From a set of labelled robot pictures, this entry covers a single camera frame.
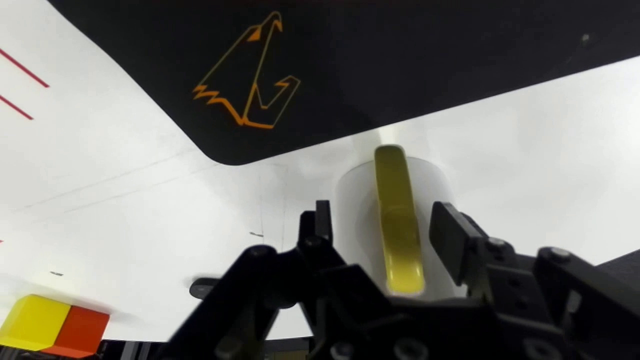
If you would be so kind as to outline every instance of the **yellow object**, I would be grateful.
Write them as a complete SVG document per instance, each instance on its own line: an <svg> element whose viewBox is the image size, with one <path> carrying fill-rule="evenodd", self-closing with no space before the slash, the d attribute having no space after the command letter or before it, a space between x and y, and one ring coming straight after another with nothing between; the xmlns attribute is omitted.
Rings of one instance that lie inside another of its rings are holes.
<svg viewBox="0 0 640 360"><path fill-rule="evenodd" d="M376 149L376 182L385 286L395 294L421 294L426 283L415 203L399 145L380 145Z"/></svg>
<svg viewBox="0 0 640 360"><path fill-rule="evenodd" d="M0 328L0 344L30 352L52 348L70 307L42 296L20 298Z"/></svg>

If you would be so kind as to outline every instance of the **orange block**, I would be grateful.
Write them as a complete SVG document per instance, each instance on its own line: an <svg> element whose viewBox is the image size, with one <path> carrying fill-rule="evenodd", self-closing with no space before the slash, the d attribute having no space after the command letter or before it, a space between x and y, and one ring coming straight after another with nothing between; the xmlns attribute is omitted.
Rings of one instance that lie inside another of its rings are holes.
<svg viewBox="0 0 640 360"><path fill-rule="evenodd" d="M55 344L43 352L65 357L91 356L98 352L105 323L108 313L72 306Z"/></svg>

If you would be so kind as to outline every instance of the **orange outline drawing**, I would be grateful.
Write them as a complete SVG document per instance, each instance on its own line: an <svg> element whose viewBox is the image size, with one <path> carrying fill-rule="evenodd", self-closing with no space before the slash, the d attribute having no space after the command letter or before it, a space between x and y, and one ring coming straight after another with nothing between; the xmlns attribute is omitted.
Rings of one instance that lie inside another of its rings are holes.
<svg viewBox="0 0 640 360"><path fill-rule="evenodd" d="M278 90L278 94L264 102L264 95L259 94L259 86L258 86L258 77L262 74L262 63L264 63L264 57L268 54L268 48L269 48L269 41L271 41L271 35L273 31L282 31L284 29L284 24L282 24L282 13L280 11L271 11L269 15L266 15L264 22L259 24L253 24L249 28L245 28L242 31L242 35L224 52L224 55L214 63L214 67L210 67L210 71L199 79L199 83L194 87L194 99L207 99L206 104L207 105L224 105L225 111L236 120L237 126L248 126L248 127L259 127L259 129L273 129L284 113L284 109L288 108L288 104L291 102L291 98L295 95L301 79L295 77L295 75L284 75L282 79L273 81ZM220 95L220 90L210 90L207 87L207 79L216 74L216 69L220 67L220 63L224 63L224 59L244 41L259 41L262 35L266 34L266 41L264 41L264 48L262 48L262 54L259 54L259 62L255 63L255 71L253 71L253 79L251 79L251 87L248 92L248 98L245 98L245 104L242 108L242 113L237 111L237 108L224 95ZM271 123L264 123L264 121L253 121L251 117L248 117L253 102L258 102L258 105L262 109L269 109L282 95L288 98L284 99L278 115L273 117Z"/></svg>

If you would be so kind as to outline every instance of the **white surface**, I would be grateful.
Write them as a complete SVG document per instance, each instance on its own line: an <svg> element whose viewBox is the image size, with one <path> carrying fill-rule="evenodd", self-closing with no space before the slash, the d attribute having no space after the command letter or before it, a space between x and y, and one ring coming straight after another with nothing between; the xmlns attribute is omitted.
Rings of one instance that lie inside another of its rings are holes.
<svg viewBox="0 0 640 360"><path fill-rule="evenodd" d="M36 292L110 311L108 337L165 340L192 277L255 241L289 248L297 214L378 144L438 165L456 206L520 251L640 248L637 59L229 167L43 0L0 0L0 48L52 83L0 59L0 94L36 117L0 105L0 318ZM303 332L289 311L271 335Z"/></svg>

